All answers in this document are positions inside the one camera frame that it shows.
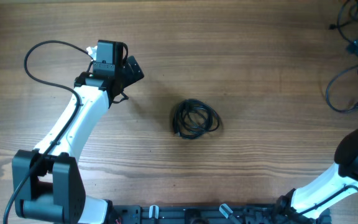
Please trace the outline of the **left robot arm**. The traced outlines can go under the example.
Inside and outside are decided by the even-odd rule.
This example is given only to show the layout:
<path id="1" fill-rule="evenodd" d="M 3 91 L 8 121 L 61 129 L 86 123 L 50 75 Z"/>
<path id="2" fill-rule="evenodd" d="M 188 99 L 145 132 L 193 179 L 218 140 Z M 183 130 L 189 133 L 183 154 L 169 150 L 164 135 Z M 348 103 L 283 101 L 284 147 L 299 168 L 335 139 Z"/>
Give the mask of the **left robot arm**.
<path id="1" fill-rule="evenodd" d="M 123 42 L 99 40 L 84 54 L 91 58 L 72 88 L 30 74 L 44 85 L 69 91 L 67 107 L 33 150 L 19 150 L 12 159 L 14 191 L 3 223 L 11 210 L 21 218 L 50 223 L 121 223 L 112 201 L 86 194 L 78 168 L 83 148 L 101 117 L 113 104 L 128 100 L 124 89 L 143 79 L 136 59 Z"/>

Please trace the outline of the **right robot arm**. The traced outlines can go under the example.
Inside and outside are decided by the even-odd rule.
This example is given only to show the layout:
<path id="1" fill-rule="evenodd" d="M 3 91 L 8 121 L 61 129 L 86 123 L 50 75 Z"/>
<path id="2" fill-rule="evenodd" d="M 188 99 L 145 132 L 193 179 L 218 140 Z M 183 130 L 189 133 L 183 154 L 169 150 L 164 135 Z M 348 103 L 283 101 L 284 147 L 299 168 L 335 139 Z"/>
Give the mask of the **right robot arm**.
<path id="1" fill-rule="evenodd" d="M 308 185 L 282 195 L 272 223 L 326 223 L 330 206 L 358 193 L 358 128 L 338 145 L 333 164 Z"/>

